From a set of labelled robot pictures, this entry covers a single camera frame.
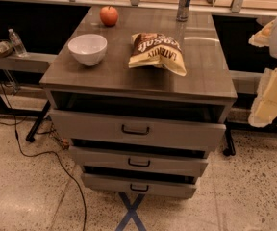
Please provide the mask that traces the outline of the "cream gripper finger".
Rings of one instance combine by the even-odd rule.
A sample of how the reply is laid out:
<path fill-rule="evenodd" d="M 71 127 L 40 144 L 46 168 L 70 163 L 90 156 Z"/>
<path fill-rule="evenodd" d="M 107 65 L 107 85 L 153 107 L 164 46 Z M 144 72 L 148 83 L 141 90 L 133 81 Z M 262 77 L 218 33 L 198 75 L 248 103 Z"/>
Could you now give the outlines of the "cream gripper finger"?
<path fill-rule="evenodd" d="M 251 107 L 248 122 L 253 127 L 266 127 L 277 117 L 277 68 L 266 69 L 260 79 L 257 97 Z"/>
<path fill-rule="evenodd" d="M 267 23 L 260 31 L 252 35 L 248 43 L 256 47 L 268 47 L 274 29 L 274 20 Z"/>

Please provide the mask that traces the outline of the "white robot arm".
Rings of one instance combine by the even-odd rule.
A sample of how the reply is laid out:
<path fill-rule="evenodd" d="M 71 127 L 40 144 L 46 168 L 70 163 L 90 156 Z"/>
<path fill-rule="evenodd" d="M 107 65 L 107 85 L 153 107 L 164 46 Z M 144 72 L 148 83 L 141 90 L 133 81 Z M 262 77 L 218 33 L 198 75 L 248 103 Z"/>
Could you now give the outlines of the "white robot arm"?
<path fill-rule="evenodd" d="M 248 41 L 256 47 L 269 47 L 270 56 L 277 59 L 277 17 Z M 253 127 L 266 127 L 277 117 L 277 67 L 266 69 L 257 88 L 248 122 Z"/>

